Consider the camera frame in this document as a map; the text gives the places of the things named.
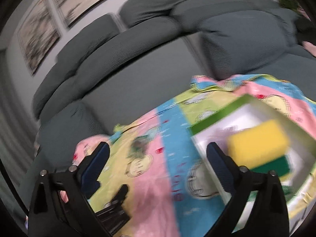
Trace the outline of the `yellow green sponge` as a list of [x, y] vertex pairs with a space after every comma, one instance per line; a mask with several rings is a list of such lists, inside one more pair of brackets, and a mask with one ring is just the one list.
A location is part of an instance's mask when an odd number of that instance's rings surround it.
[[227, 139], [228, 156], [238, 166], [256, 173], [276, 171], [279, 177], [290, 173], [287, 152], [290, 140], [275, 120], [233, 134]]

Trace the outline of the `colourful cartoon bed sheet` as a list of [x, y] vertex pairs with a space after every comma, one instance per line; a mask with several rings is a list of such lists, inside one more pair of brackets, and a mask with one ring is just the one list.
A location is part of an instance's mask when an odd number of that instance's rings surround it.
[[[191, 141], [190, 127], [244, 94], [261, 100], [315, 136], [315, 100], [288, 81], [267, 74], [234, 75], [216, 81], [194, 76], [189, 90], [161, 104], [112, 136], [80, 141], [73, 163], [78, 165], [105, 141], [109, 161], [101, 186], [88, 199], [100, 211], [121, 185], [129, 187], [123, 207], [130, 220], [117, 236], [203, 236], [224, 209], [217, 189], [201, 175], [204, 163]], [[134, 138], [149, 135], [144, 158], [127, 158]]]

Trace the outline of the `clear bag with steel wool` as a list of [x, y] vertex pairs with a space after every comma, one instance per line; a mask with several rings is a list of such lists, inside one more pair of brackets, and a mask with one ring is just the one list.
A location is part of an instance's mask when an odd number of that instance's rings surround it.
[[133, 139], [127, 158], [144, 158], [151, 142], [149, 135], [141, 135]]

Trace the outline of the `grey sofa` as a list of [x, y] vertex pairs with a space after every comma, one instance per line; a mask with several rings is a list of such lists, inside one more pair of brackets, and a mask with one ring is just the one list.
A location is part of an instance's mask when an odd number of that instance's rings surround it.
[[313, 23], [273, 0], [128, 0], [120, 31], [105, 14], [57, 55], [33, 96], [39, 157], [19, 195], [31, 201], [41, 170], [68, 167], [78, 142], [111, 134], [188, 90], [194, 75], [270, 74], [315, 99]]

